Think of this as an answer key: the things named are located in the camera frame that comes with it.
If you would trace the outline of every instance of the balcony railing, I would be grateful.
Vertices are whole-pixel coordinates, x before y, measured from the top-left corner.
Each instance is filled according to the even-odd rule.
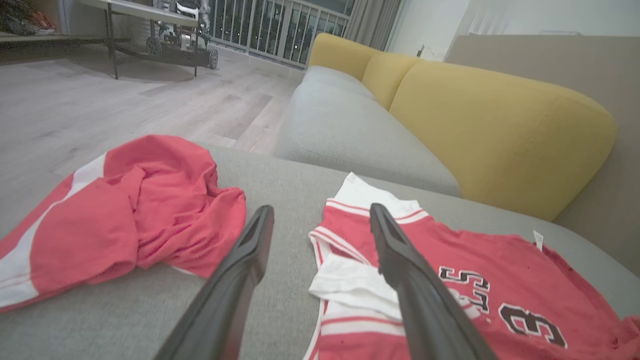
[[[211,35],[222,44],[306,67],[319,33],[344,36],[350,3],[340,13],[301,0],[211,0]]]

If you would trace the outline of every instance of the floor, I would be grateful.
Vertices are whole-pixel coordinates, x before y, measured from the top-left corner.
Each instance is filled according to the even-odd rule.
[[[0,238],[35,207],[32,199],[142,135],[271,154],[300,83],[222,57],[194,78],[193,68],[124,55],[115,80],[99,45],[31,53],[0,53]]]

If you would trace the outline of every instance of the curtain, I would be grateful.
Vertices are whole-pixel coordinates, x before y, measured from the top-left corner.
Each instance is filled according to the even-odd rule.
[[[394,27],[398,9],[400,9],[400,0],[384,0],[369,46],[374,49],[385,50],[391,29]]]
[[[370,46],[382,4],[385,0],[356,0],[344,37]]]

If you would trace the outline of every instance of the sofa cushion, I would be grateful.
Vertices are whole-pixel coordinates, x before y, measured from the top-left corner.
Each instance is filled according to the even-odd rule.
[[[279,158],[458,196],[455,178],[375,100],[315,81],[294,92]]]
[[[360,95],[368,99],[376,99],[366,86],[349,74],[328,67],[312,66],[307,69],[302,83],[324,84],[345,90],[355,95]]]
[[[253,293],[240,358],[301,359],[319,309],[319,301],[307,293],[316,273],[307,234],[322,221],[326,199],[337,193],[347,173],[219,147],[211,147],[211,154],[220,186],[244,189],[249,214],[263,204],[275,209],[267,272]],[[536,230],[619,316],[640,312],[640,279],[569,230],[468,200],[364,180],[400,199],[418,200],[453,229],[519,234],[529,241]],[[40,185],[47,186],[46,180]],[[35,205],[40,199],[25,201]],[[159,265],[1,314],[0,357],[152,359],[203,283]]]
[[[419,61],[390,112],[442,160],[465,199],[553,220],[616,138],[611,114],[574,90]]]
[[[362,84],[371,90],[383,108],[389,110],[400,82],[418,61],[424,60],[404,54],[375,54],[369,60]]]
[[[330,67],[349,74],[357,80],[362,80],[371,56],[380,52],[345,38],[320,33],[311,47],[309,67],[314,65]]]

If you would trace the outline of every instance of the printed number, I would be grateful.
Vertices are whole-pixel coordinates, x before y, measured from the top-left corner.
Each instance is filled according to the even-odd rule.
[[[507,324],[509,330],[515,334],[527,336],[532,334],[536,336],[542,336],[541,328],[546,328],[548,335],[545,335],[545,339],[551,344],[556,344],[560,347],[567,348],[566,341],[560,332],[560,329],[547,320],[544,316],[534,314],[530,311],[522,309],[519,306],[513,306],[509,304],[502,304],[500,306],[500,317]],[[524,327],[518,326],[516,320],[520,320]]]
[[[458,276],[455,276],[456,271],[446,266],[441,266],[440,278],[443,281],[458,282],[460,284],[468,284],[470,279],[474,280],[474,296],[475,298],[466,297],[471,304],[477,306],[483,313],[489,313],[489,292],[491,285],[489,282],[477,272],[460,270]]]

